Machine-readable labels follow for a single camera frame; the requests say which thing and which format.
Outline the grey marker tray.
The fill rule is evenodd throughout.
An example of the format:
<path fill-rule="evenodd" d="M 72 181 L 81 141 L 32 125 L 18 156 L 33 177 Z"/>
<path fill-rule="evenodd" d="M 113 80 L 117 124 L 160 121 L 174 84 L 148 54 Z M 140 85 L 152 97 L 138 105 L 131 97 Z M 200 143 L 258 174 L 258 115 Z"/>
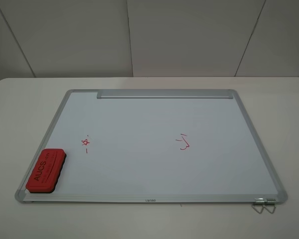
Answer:
<path fill-rule="evenodd" d="M 100 90 L 97 99 L 232 99 L 231 90 L 129 89 Z"/>

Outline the white aluminium-framed whiteboard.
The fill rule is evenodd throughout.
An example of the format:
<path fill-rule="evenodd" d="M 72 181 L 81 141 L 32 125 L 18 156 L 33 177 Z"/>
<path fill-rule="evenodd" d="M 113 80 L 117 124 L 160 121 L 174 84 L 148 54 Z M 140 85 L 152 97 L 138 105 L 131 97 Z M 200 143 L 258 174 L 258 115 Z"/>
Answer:
<path fill-rule="evenodd" d="M 27 202 L 250 203 L 288 195 L 235 90 L 232 99 L 97 99 L 69 90 L 15 199 Z M 42 150 L 66 159 L 52 193 L 26 183 Z"/>

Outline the left metal hanging clip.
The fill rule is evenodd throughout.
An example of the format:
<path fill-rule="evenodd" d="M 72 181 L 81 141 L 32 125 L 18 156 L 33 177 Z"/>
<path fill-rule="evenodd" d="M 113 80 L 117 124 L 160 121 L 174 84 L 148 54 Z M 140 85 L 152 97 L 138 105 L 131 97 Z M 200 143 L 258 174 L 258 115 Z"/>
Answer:
<path fill-rule="evenodd" d="M 254 203 L 252 204 L 252 208 L 258 213 L 262 214 L 264 210 L 265 199 L 264 198 L 256 198 Z"/>

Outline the red whiteboard eraser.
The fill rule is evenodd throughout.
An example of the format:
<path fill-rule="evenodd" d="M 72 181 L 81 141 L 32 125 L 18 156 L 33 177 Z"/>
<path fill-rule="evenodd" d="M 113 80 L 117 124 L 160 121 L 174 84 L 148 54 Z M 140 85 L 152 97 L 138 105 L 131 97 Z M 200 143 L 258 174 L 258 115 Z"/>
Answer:
<path fill-rule="evenodd" d="M 66 153 L 63 149 L 46 148 L 28 178 L 25 188 L 30 193 L 52 193 L 61 174 Z"/>

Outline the metal hanging clip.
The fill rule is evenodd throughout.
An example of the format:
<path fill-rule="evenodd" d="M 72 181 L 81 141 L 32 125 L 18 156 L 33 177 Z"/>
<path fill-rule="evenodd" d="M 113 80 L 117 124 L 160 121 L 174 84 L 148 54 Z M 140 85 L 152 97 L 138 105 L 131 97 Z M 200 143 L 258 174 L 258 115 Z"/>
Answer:
<path fill-rule="evenodd" d="M 252 208 L 258 213 L 262 214 L 264 210 L 265 199 L 264 198 L 256 198 L 254 203 L 252 204 Z"/>
<path fill-rule="evenodd" d="M 265 203 L 263 204 L 263 208 L 270 214 L 274 214 L 276 211 L 276 208 L 277 208 L 276 200 L 275 199 L 266 199 Z"/>

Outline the right metal hanging clip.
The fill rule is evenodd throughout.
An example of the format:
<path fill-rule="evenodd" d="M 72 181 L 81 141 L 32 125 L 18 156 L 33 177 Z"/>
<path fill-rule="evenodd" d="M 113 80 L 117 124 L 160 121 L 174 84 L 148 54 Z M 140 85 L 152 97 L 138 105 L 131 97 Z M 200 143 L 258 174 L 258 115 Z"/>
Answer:
<path fill-rule="evenodd" d="M 265 203 L 263 204 L 263 208 L 270 214 L 274 214 L 276 211 L 276 208 L 277 208 L 276 200 L 275 199 L 266 199 Z"/>

